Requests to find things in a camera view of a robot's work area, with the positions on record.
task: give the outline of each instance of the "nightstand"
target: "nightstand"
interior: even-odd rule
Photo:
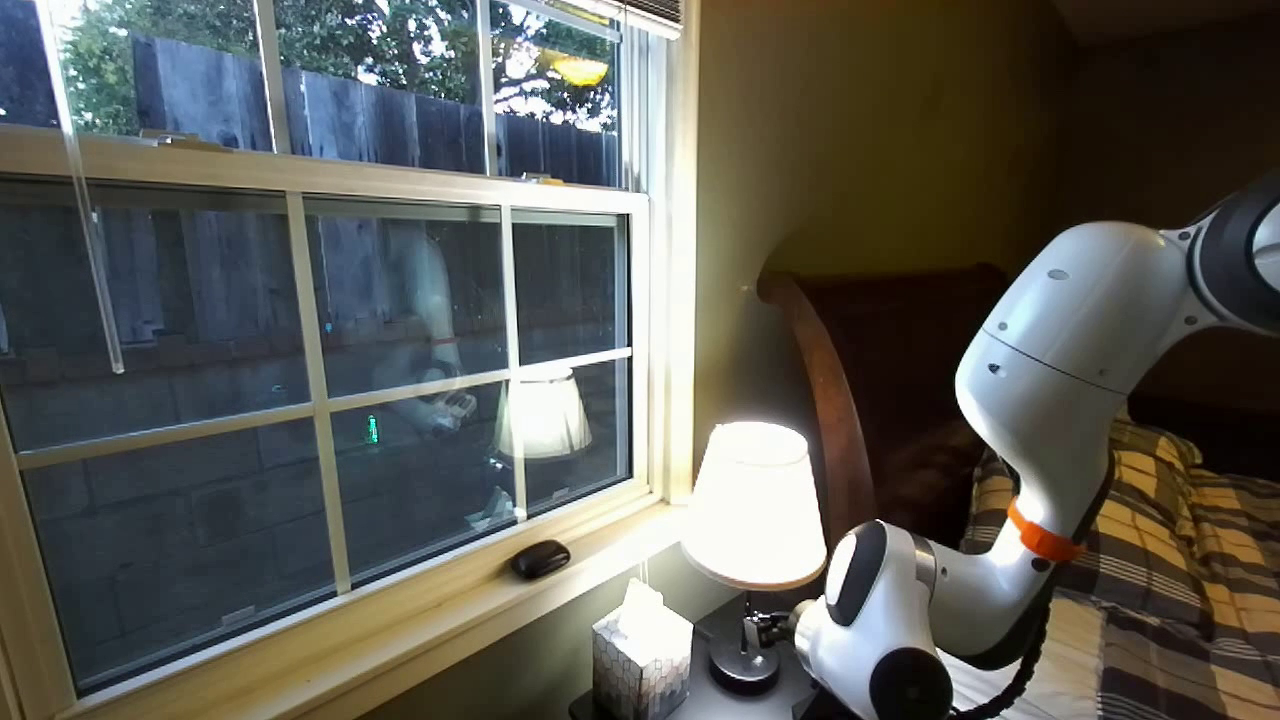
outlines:
[[[819,693],[799,660],[792,639],[778,639],[778,677],[762,693],[729,693],[711,667],[707,647],[738,635],[738,598],[718,603],[711,616],[691,626],[691,662],[689,693],[670,720],[850,720],[829,693]],[[570,720],[606,720],[605,707],[592,703],[592,693],[569,703]]]

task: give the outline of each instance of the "lamp base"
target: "lamp base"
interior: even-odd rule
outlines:
[[[773,647],[738,647],[715,645],[711,672],[737,693],[758,693],[774,679],[774,651]]]

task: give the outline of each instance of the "bed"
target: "bed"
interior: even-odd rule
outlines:
[[[762,276],[808,375],[829,540],[883,515],[979,552],[1015,493],[963,423],[953,366],[1000,298],[997,269]],[[1058,572],[1033,679],[1000,716],[1280,716],[1274,341],[1202,330],[1111,423],[1111,476]],[[946,660],[956,707],[1015,667]]]

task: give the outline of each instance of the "window sill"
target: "window sill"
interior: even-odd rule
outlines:
[[[93,695],[70,716],[360,716],[670,546],[677,529],[679,506],[635,499],[556,534],[570,546],[570,562],[556,574],[524,584],[497,560],[483,579],[438,598],[413,598],[414,579],[405,579],[258,635],[265,647],[233,647],[204,662],[192,657],[192,667],[163,679]]]

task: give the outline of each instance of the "window pane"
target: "window pane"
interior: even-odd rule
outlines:
[[[0,5],[0,125],[55,127],[37,0]]]
[[[618,26],[493,5],[493,52],[502,175],[618,184]]]
[[[278,0],[301,157],[483,170],[477,0]]]
[[[272,147],[251,0],[53,5],[77,127]]]
[[[79,693],[330,591],[311,423],[25,473]]]
[[[630,258],[618,219],[516,212],[520,358],[630,345]]]
[[[335,442],[354,579],[516,519],[512,466],[497,460],[497,389],[339,413]]]
[[[0,389],[18,449],[308,395],[276,194],[96,188],[123,375],[109,366],[70,192],[0,194]]]
[[[560,453],[524,453],[532,511],[560,506],[630,476],[630,364],[586,364],[570,372],[570,383],[581,390],[586,430]],[[569,427],[563,413],[570,406],[541,404],[532,423]]]
[[[508,364],[498,224],[480,208],[311,208],[329,390]]]

